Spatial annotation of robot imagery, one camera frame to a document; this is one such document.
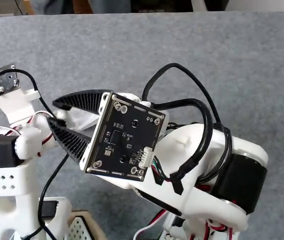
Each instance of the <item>white plastic bracket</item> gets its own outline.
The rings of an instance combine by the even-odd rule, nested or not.
[[[23,91],[18,88],[0,96],[0,109],[6,115],[10,124],[25,119],[34,114],[30,101],[40,98],[38,91],[33,89]]]
[[[7,230],[26,236],[39,227],[35,162],[26,160],[17,167],[0,168],[0,240]],[[9,196],[15,197],[15,203]],[[35,240],[45,240],[41,231]]]

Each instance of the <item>black servo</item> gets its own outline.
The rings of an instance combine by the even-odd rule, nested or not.
[[[211,194],[238,205],[250,214],[261,194],[266,173],[267,169],[258,161],[233,154],[219,174]]]

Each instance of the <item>screw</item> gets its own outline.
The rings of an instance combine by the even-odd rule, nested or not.
[[[123,105],[123,106],[121,107],[121,113],[126,114],[126,112],[127,112],[127,106],[126,106],[126,105]]]
[[[137,174],[138,174],[139,176],[142,176],[143,173],[144,173],[144,170],[142,170],[142,169],[140,169],[140,170],[137,172]]]
[[[154,124],[155,124],[155,125],[160,124],[160,119],[159,119],[159,118],[156,118],[156,119],[154,120]]]
[[[96,161],[94,164],[93,164],[93,167],[96,169],[96,168],[99,168],[102,166],[102,161],[101,160],[98,160]]]
[[[134,174],[136,174],[137,173],[137,167],[132,167],[131,168],[131,173],[134,175]]]
[[[116,102],[114,103],[114,108],[115,108],[115,110],[120,111],[120,110],[121,110],[121,107],[122,107],[122,105],[121,105],[118,101],[116,101]]]

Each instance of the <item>black cable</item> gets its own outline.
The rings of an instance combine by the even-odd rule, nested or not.
[[[7,73],[20,73],[20,74],[24,74],[26,75],[32,82],[33,88],[35,91],[38,91],[40,98],[39,100],[41,101],[42,105],[44,106],[44,108],[50,113],[52,114],[54,117],[54,113],[51,111],[51,109],[48,107],[48,105],[46,104],[46,102],[44,101],[44,99],[41,96],[41,93],[37,87],[37,84],[35,82],[35,79],[33,78],[33,76],[31,74],[29,74],[27,71],[21,70],[21,69],[5,69],[3,71],[0,71],[0,76],[7,74]]]
[[[212,112],[213,112],[213,115],[215,117],[216,122],[220,123],[221,119],[218,115],[215,104],[214,104],[211,96],[209,95],[209,93],[207,92],[205,87],[203,86],[203,84],[197,79],[197,77],[195,77],[194,74],[191,73],[191,71],[189,71],[184,66],[182,66],[178,63],[175,63],[175,62],[169,63],[169,64],[163,66],[161,69],[159,69],[157,71],[157,73],[154,74],[154,76],[152,76],[152,78],[148,81],[148,83],[144,87],[143,94],[142,94],[142,101],[147,101],[148,93],[149,93],[151,87],[153,86],[153,84],[156,82],[156,80],[161,75],[163,75],[168,69],[171,69],[171,68],[177,68],[177,69],[181,70],[182,72],[184,72],[187,76],[189,76],[195,82],[195,84],[200,88],[200,90],[203,92],[204,96],[206,97],[206,99],[207,99],[207,101],[208,101],[208,103],[209,103],[209,105],[212,109]]]
[[[225,134],[224,152],[222,153],[220,159],[218,160],[216,165],[212,168],[212,170],[207,175],[200,176],[197,179],[196,184],[204,184],[212,180],[214,177],[216,177],[221,172],[221,170],[224,168],[224,166],[227,164],[227,162],[231,158],[232,149],[233,149],[231,131],[226,127],[223,127],[223,128],[224,128],[224,134]]]
[[[44,229],[46,231],[46,233],[50,236],[50,238],[52,240],[56,240],[56,237],[52,234],[52,232],[48,229],[48,227],[45,225],[44,221],[42,220],[42,208],[43,208],[44,197],[45,197],[45,194],[47,192],[47,189],[49,188],[50,184],[52,183],[52,181],[54,180],[54,178],[56,177],[58,172],[61,170],[63,165],[66,163],[67,159],[68,159],[68,154],[65,155],[65,157],[62,159],[62,161],[56,167],[53,174],[47,180],[47,182],[46,182],[46,184],[45,184],[45,186],[42,190],[42,193],[41,193],[41,196],[40,196],[40,199],[39,199],[39,202],[38,202],[38,210],[37,210],[37,220],[40,223],[40,227],[36,231],[31,233],[30,235],[22,238],[23,240],[30,240],[32,237],[37,235],[42,229]]]
[[[151,108],[159,111],[185,106],[194,106],[200,110],[204,122],[203,136],[194,154],[185,163],[183,163],[176,172],[170,175],[171,181],[182,179],[185,174],[187,174],[189,171],[191,171],[194,167],[197,166],[200,159],[207,151],[207,148],[209,147],[213,135],[212,116],[207,106],[202,101],[194,98],[186,98],[160,104],[152,103],[151,105]]]
[[[198,124],[198,122],[193,121],[190,124],[177,124],[176,122],[171,121],[167,124],[166,130],[176,130],[176,129],[179,129],[183,126],[187,126],[187,125],[191,125],[191,124]]]
[[[23,12],[22,12],[22,10],[21,10],[21,8],[20,8],[20,6],[18,5],[17,1],[14,0],[14,2],[15,2],[15,4],[16,4],[18,10],[20,11],[20,14],[21,14],[21,15],[24,15]]]

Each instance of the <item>perforated white panel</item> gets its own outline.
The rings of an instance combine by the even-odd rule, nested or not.
[[[67,240],[93,240],[82,218],[75,217],[68,230]]]

